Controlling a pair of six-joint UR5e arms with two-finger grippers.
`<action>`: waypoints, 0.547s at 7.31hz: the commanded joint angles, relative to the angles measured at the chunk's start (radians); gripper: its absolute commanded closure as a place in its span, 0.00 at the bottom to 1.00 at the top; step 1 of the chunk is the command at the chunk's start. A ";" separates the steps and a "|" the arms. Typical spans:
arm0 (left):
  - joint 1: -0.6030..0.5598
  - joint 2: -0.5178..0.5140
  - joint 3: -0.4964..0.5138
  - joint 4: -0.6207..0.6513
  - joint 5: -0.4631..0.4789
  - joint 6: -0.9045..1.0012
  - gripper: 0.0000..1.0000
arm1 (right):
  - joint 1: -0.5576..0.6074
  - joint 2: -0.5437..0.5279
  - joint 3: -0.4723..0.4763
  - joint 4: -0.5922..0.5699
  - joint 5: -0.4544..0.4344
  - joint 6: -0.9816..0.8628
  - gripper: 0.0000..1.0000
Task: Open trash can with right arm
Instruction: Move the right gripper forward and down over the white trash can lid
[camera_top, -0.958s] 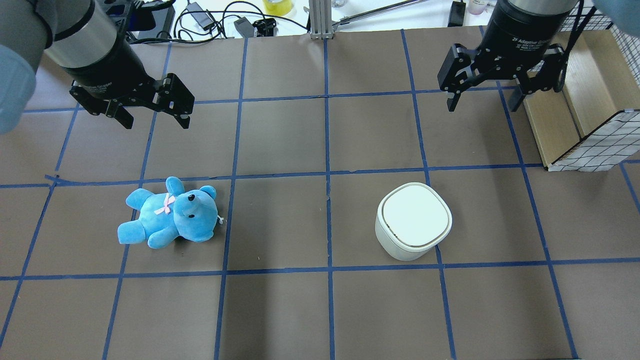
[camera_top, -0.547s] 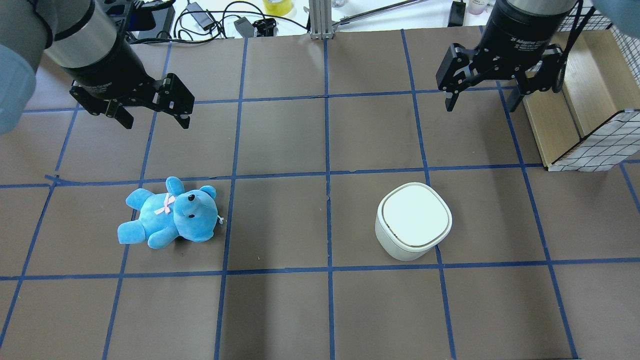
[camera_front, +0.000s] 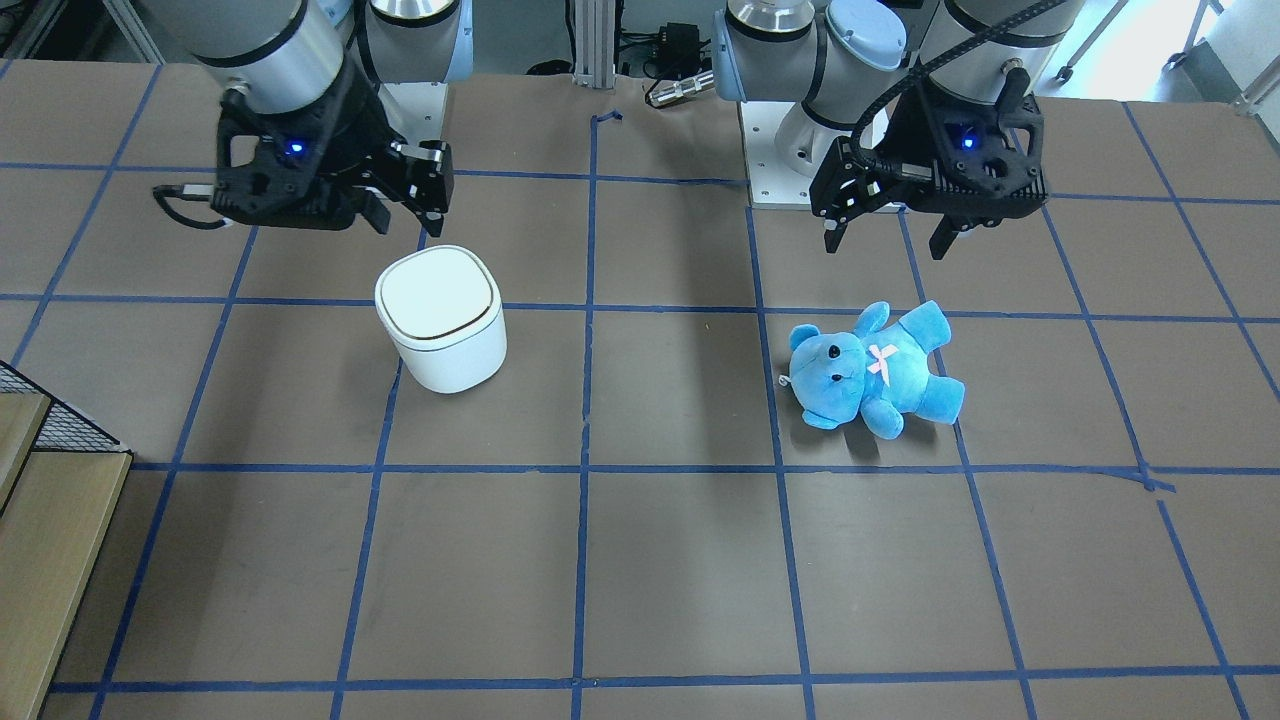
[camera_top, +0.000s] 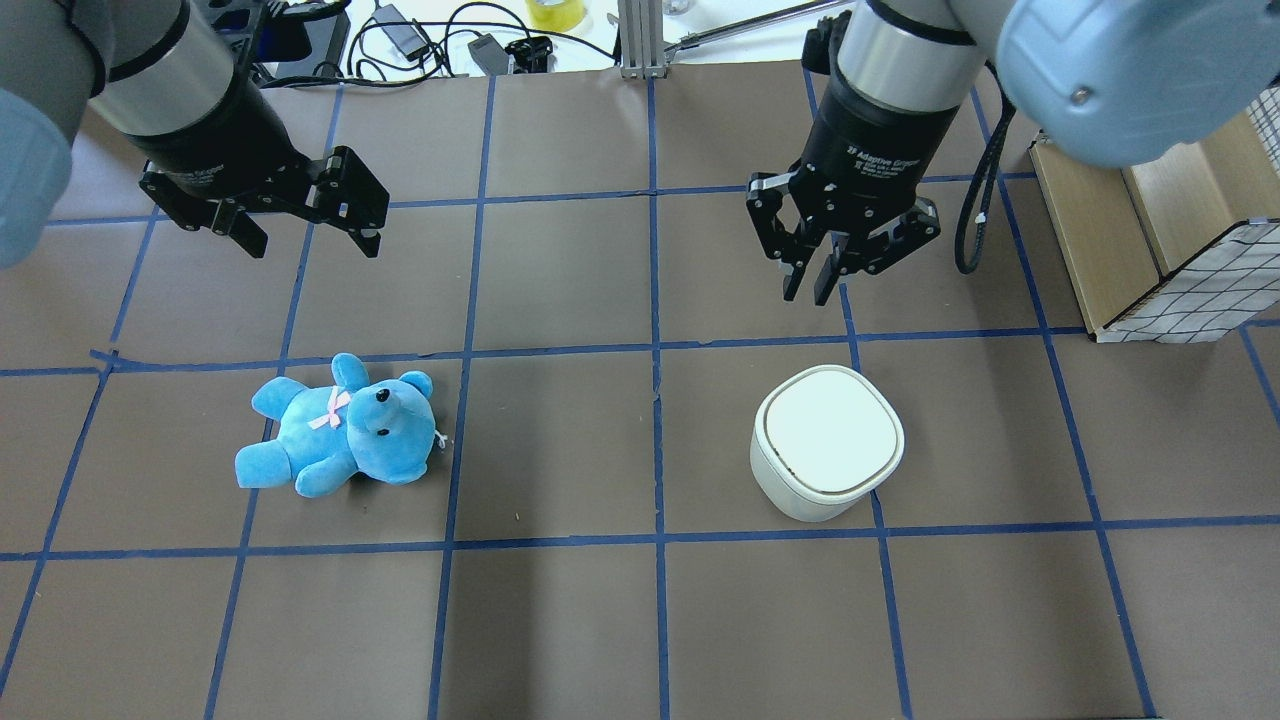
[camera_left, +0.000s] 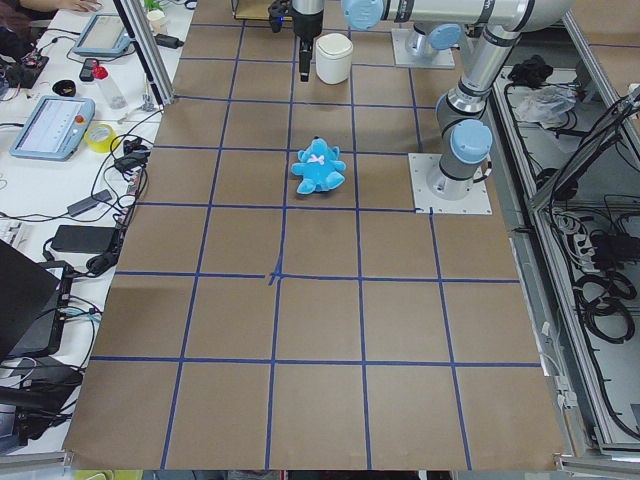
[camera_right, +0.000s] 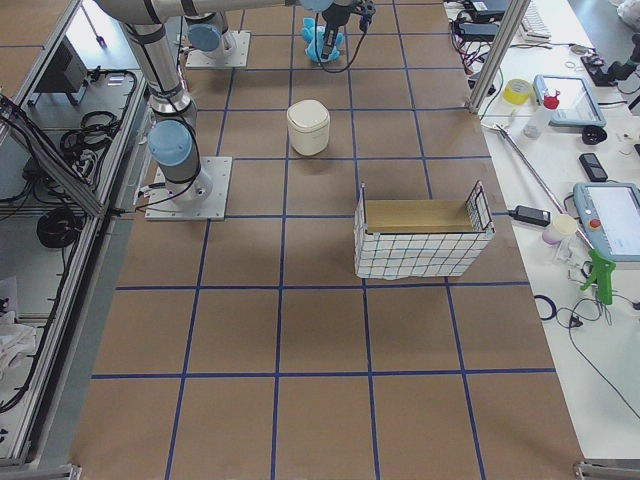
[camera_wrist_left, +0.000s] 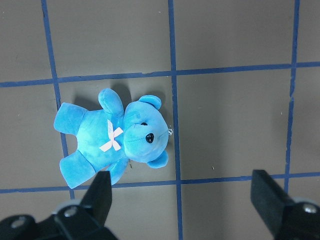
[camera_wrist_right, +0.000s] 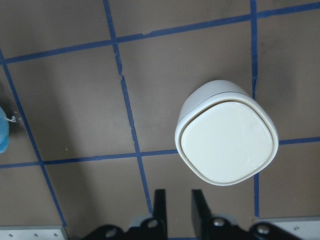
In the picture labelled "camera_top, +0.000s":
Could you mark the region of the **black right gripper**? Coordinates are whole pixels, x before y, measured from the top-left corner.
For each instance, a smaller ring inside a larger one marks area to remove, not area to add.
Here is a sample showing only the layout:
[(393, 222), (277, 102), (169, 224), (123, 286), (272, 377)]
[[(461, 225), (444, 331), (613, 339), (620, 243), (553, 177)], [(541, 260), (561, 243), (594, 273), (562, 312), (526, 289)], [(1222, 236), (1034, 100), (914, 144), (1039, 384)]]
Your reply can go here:
[[(777, 174), (749, 176), (745, 208), (764, 255), (785, 270), (791, 302), (819, 238), (829, 255), (818, 266), (813, 299), (824, 306), (847, 278), (877, 275), (941, 234), (936, 204), (916, 196), (951, 126), (951, 111), (904, 111), (876, 102), (842, 74), (829, 76), (801, 156)], [(785, 199), (800, 211), (790, 231)]]

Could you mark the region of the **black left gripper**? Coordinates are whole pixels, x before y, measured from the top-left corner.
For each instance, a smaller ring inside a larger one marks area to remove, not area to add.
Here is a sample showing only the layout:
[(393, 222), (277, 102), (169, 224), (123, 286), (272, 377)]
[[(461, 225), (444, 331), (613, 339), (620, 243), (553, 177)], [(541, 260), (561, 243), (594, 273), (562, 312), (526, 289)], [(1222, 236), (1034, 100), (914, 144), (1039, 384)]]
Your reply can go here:
[(348, 146), (306, 158), (239, 70), (195, 123), (140, 135), (138, 147), (148, 160), (140, 187), (182, 229), (207, 228), (264, 259), (268, 233), (252, 214), (305, 206), (308, 222), (343, 231), (365, 258), (379, 255), (390, 204), (385, 186)]

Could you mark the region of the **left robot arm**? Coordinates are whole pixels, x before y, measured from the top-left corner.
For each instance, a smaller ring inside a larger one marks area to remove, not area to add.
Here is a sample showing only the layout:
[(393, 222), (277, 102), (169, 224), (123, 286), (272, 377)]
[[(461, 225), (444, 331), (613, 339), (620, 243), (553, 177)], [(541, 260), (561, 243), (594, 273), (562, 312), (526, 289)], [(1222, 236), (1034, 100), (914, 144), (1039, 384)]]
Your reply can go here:
[(343, 1), (5, 1), (3, 266), (35, 250), (95, 111), (145, 159), (141, 190), (183, 231), (262, 258), (259, 213), (343, 231), (379, 254), (390, 196), (358, 154), (308, 158), (255, 81), (308, 49)]

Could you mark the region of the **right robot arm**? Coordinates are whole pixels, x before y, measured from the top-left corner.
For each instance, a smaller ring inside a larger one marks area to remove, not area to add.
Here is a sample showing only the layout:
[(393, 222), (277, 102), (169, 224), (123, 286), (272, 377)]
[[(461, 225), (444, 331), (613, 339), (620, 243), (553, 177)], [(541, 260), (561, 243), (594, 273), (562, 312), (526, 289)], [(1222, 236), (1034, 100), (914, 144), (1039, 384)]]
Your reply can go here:
[(1277, 81), (1277, 24), (1275, 1), (858, 1), (819, 20), (801, 64), (827, 85), (805, 146), (745, 197), (783, 299), (814, 274), (824, 305), (940, 234), (916, 190), (982, 70), (1002, 106), (975, 191), (1018, 114), (1102, 168), (1211, 135)]

